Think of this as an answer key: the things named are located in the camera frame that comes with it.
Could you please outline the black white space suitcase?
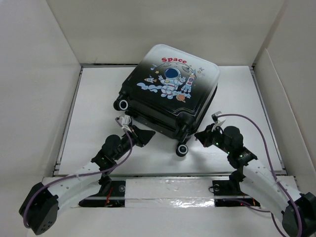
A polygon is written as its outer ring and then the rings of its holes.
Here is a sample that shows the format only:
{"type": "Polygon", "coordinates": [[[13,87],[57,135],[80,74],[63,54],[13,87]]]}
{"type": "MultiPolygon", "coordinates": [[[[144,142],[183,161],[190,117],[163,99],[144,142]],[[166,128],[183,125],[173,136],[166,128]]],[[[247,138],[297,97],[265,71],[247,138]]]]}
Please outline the black white space suitcase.
{"type": "Polygon", "coordinates": [[[176,154],[188,153],[215,96],[219,67],[166,44],[153,46],[124,80],[113,107],[178,141],[176,154]]]}

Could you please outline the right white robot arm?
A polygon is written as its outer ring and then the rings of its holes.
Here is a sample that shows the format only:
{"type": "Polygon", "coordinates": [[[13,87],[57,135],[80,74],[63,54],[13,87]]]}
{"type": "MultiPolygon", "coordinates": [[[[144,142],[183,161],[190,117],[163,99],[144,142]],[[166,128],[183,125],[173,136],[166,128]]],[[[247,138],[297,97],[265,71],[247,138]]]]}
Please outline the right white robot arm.
{"type": "Polygon", "coordinates": [[[195,134],[204,147],[216,146],[227,153],[235,171],[229,176],[233,194],[251,196],[268,209],[290,237],[309,237],[316,232],[316,197],[302,193],[275,179],[272,172],[243,144],[243,135],[235,126],[225,129],[209,125],[195,134]]]}

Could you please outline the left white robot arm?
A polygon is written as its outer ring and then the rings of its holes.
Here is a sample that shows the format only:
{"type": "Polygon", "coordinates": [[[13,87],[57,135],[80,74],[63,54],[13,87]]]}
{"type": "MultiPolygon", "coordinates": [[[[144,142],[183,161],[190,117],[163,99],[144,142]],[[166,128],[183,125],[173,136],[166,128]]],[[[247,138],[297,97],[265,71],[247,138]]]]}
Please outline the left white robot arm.
{"type": "Polygon", "coordinates": [[[86,191],[91,183],[94,183],[93,190],[100,196],[110,191],[109,174],[119,167],[117,161],[124,163],[134,146],[146,146],[155,135],[155,131],[139,129],[135,125],[123,127],[122,130],[122,136],[108,136],[95,157],[75,174],[46,185],[39,182],[32,186],[19,209],[27,229],[37,236],[46,232],[56,222],[62,205],[86,191]]]}

